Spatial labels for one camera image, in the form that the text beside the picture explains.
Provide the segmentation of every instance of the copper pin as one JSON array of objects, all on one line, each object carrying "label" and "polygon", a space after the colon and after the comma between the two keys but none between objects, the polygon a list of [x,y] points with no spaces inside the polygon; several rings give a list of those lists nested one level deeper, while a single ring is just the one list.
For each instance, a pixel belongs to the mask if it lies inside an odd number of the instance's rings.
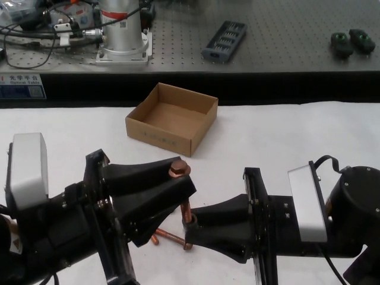
[{"label": "copper pin", "polygon": [[190,208],[189,199],[187,199],[186,202],[180,205],[180,211],[182,213],[182,218],[185,221],[185,223],[186,224],[191,223],[192,217],[191,217],[191,208]]},{"label": "copper pin", "polygon": [[[169,169],[169,175],[172,178],[178,178],[181,176],[189,175],[190,172],[190,166],[182,159],[174,161]],[[180,210],[185,223],[190,223],[192,221],[192,217],[189,199],[187,199],[183,204],[180,205]]]},{"label": "copper pin", "polygon": [[150,240],[153,242],[154,245],[159,245],[160,244],[160,241],[159,241],[159,239],[157,238],[156,235],[152,235],[152,237],[150,238]]},{"label": "copper pin", "polygon": [[168,233],[165,230],[157,229],[156,235],[157,236],[163,236],[164,238],[170,239],[170,240],[182,245],[183,249],[186,251],[188,251],[189,249],[192,248],[192,245],[189,243],[186,243],[184,239],[181,239],[179,236],[173,235],[172,233]]}]

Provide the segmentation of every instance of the open cardboard box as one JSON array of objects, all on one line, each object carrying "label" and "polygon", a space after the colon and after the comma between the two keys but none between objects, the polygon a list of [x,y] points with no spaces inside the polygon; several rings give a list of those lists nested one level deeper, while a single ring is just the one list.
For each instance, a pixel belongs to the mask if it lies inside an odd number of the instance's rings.
[{"label": "open cardboard box", "polygon": [[129,137],[192,156],[213,124],[218,98],[158,83],[126,118]]}]

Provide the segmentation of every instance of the white table surface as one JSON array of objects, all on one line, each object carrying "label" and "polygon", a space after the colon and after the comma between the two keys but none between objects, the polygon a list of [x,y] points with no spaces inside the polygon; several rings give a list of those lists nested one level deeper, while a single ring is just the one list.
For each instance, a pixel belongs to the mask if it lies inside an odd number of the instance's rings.
[{"label": "white table surface", "polygon": [[[0,110],[0,182],[5,184],[9,143],[15,133],[42,132],[48,154],[50,196],[83,178],[85,155],[102,148],[112,163],[135,164],[177,154],[126,136],[131,108]],[[324,154],[346,165],[380,169],[380,105],[313,103],[304,105],[219,107],[218,117],[192,158],[191,178],[198,192],[193,207],[245,193],[244,167],[260,167],[270,195],[290,195],[287,171]],[[318,169],[324,198],[339,175],[331,164]],[[0,203],[5,203],[0,195]],[[183,236],[176,210],[161,226]],[[130,244],[142,285],[255,284],[252,260],[242,265],[209,249],[191,252],[163,238],[160,245]],[[343,273],[350,259],[333,259]],[[105,285],[99,257],[93,255],[58,274],[62,285]],[[322,258],[278,257],[280,285],[339,284]]]}]

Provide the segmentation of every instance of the black mount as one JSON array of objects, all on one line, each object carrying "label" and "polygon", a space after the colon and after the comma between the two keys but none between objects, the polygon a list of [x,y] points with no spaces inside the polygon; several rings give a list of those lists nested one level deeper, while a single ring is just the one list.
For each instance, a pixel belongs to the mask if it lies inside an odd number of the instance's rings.
[{"label": "black mount", "polygon": [[[321,209],[327,213],[312,161],[309,165]],[[328,242],[302,242],[291,196],[268,195],[259,168],[245,168],[246,194],[208,207],[194,208],[194,222],[186,224],[186,242],[213,249],[239,263],[253,258],[256,280],[278,285],[277,255],[355,257],[363,243],[340,243],[327,225]]]},{"label": "black mount", "polygon": [[[9,148],[9,161],[12,145]],[[139,165],[109,164],[102,150],[86,156],[84,179],[48,202],[20,211],[10,191],[23,253],[0,249],[0,283],[33,284],[99,253],[108,285],[137,285],[128,242],[142,246],[161,222],[196,192],[189,176],[169,176],[172,159]],[[8,229],[0,224],[0,231]],[[6,270],[12,264],[17,270]]]}]

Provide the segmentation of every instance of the silver cylinder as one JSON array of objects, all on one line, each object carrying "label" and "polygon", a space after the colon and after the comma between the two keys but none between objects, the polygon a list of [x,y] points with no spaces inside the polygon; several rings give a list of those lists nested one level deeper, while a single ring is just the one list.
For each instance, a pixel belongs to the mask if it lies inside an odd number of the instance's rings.
[{"label": "silver cylinder", "polygon": [[[120,19],[139,7],[138,0],[100,0],[102,23]],[[144,49],[141,35],[140,13],[127,20],[103,27],[107,41],[104,49],[111,53],[134,53]]]}]

